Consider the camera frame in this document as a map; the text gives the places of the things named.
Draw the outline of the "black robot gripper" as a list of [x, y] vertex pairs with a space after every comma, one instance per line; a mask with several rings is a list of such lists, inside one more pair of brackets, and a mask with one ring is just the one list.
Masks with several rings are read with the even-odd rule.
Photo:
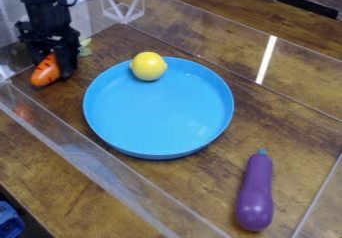
[[20, 0], [28, 20], [14, 26], [20, 41], [25, 43], [33, 64], [38, 65], [50, 51], [54, 51], [61, 78], [72, 76], [77, 69], [78, 36], [70, 27], [69, 8], [76, 4], [68, 0]]

